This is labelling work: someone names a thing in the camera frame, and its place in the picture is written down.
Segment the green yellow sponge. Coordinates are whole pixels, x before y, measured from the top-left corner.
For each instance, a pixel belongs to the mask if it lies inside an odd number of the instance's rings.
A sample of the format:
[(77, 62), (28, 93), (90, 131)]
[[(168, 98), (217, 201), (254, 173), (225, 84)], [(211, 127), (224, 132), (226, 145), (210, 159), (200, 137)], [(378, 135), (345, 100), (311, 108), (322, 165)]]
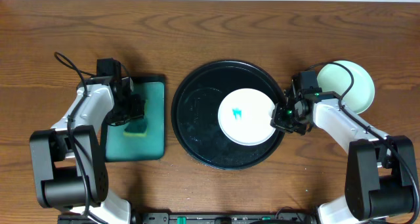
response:
[(147, 136), (147, 128), (147, 119), (139, 118), (129, 122), (123, 134), (127, 137), (145, 137)]

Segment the white plate with stain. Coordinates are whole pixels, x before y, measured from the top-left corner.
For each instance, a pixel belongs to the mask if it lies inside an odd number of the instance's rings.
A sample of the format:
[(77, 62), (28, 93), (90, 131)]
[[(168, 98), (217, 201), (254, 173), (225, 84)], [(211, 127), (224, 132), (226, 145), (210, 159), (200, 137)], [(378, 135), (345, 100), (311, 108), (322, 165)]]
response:
[(264, 143), (274, 134), (270, 125), (274, 103), (256, 89), (243, 88), (229, 93), (220, 103), (217, 119), (222, 132), (243, 146)]

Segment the mint plate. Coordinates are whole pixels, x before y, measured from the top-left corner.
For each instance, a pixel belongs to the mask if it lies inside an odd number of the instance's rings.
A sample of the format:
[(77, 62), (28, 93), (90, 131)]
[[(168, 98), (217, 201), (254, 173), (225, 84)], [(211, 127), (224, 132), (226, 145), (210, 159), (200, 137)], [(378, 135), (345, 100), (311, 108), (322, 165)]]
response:
[(375, 86), (368, 72), (357, 63), (347, 60), (337, 60), (335, 64), (325, 65), (318, 73), (318, 85), (323, 92), (334, 91), (342, 95), (350, 86), (350, 74), (340, 64), (347, 68), (353, 75), (354, 83), (350, 91), (344, 96), (344, 103), (356, 114), (366, 111), (375, 97)]

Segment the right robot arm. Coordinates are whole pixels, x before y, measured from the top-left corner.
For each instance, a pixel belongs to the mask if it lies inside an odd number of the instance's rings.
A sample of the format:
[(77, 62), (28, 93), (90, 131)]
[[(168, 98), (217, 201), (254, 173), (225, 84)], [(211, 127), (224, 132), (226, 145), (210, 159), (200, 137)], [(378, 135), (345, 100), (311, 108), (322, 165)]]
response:
[(333, 91), (323, 92), (314, 71), (292, 77), (285, 105), (277, 104), (270, 125), (304, 135), (327, 132), (347, 153), (344, 196), (318, 207), (319, 223), (384, 223), (388, 216), (419, 216), (419, 187), (413, 143), (390, 136), (348, 109)]

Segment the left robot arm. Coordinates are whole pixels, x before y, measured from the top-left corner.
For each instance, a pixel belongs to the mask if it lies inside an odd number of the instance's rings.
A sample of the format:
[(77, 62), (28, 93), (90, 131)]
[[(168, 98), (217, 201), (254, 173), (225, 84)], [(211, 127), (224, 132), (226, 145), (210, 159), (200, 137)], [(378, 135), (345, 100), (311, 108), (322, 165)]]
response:
[(113, 58), (96, 62), (82, 78), (77, 96), (50, 129), (34, 131), (30, 152), (35, 193), (42, 208), (71, 212), (94, 223), (139, 223), (131, 203), (109, 188), (105, 151), (97, 134), (103, 124), (125, 125), (144, 116), (144, 101), (131, 77)]

